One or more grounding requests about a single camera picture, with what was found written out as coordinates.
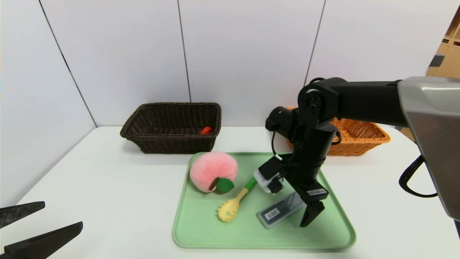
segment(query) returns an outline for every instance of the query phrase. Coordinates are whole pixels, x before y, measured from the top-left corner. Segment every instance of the green leaf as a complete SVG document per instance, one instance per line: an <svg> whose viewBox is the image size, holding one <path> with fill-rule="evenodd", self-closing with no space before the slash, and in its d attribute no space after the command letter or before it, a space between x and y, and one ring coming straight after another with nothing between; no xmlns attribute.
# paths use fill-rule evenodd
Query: green leaf
<svg viewBox="0 0 460 259"><path fill-rule="evenodd" d="M218 177L216 187L219 191L226 193L233 189L235 185L230 179Z"/></svg>

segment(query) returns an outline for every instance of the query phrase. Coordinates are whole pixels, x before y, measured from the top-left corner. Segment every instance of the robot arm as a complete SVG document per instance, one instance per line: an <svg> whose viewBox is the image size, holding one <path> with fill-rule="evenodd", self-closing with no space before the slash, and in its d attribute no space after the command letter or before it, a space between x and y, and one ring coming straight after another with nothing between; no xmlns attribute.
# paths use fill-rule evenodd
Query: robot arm
<svg viewBox="0 0 460 259"><path fill-rule="evenodd" d="M285 178L307 204L300 226L323 209L328 195L316 176L337 129L334 117L409 127L446 213L460 221L460 79L411 77L394 82L314 79L301 89L297 109L278 107L265 127L294 143L292 154L275 156L260 168L273 193Z"/></svg>

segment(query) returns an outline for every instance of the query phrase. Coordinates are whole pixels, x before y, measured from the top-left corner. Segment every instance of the tabletop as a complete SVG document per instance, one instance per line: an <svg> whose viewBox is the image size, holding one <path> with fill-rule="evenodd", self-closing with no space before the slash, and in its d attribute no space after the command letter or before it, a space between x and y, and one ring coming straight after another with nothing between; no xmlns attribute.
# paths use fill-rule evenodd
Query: tabletop
<svg viewBox="0 0 460 259"><path fill-rule="evenodd" d="M328 157L322 171L356 234L356 244L333 253L306 250L184 249L172 228L191 155L143 154L120 137L121 127L100 127L71 150L19 202L44 200L46 208L1 230L5 246L83 221L82 233L50 258L458 258L453 220L438 198L404 192L398 179L419 156L417 146L393 128L389 143L359 157ZM264 127L222 127L213 151L271 152ZM287 151L277 136L276 150ZM422 166L409 182L435 192Z"/></svg>

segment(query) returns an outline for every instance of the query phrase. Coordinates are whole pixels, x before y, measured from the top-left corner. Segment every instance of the plush peach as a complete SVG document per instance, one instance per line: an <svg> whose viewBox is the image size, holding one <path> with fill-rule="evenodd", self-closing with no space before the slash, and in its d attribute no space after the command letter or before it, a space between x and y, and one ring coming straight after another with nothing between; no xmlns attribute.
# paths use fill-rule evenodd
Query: plush peach
<svg viewBox="0 0 460 259"><path fill-rule="evenodd" d="M190 168L190 179L203 192L216 189L217 178L227 178L232 182L238 175L238 163L227 153L209 152L201 155Z"/></svg>

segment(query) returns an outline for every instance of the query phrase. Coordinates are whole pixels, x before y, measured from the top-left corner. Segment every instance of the plastic tray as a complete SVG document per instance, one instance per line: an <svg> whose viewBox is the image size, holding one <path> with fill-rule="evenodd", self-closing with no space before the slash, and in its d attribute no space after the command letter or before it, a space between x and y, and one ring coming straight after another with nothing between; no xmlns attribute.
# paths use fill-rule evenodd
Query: plastic tray
<svg viewBox="0 0 460 259"><path fill-rule="evenodd" d="M190 165L203 153L195 154ZM322 173L318 181L329 191L323 201L326 209L307 227L299 227L305 209L300 209L272 229L266 229L257 213L293 192L285 181L277 195L255 186L241 200L236 217L228 223L219 220L217 209L240 192L252 173L271 153L229 153L238 161L235 188L225 194L203 193L187 174L182 189L172 235L184 248L261 248L261 249L343 249L356 242L355 231Z"/></svg>

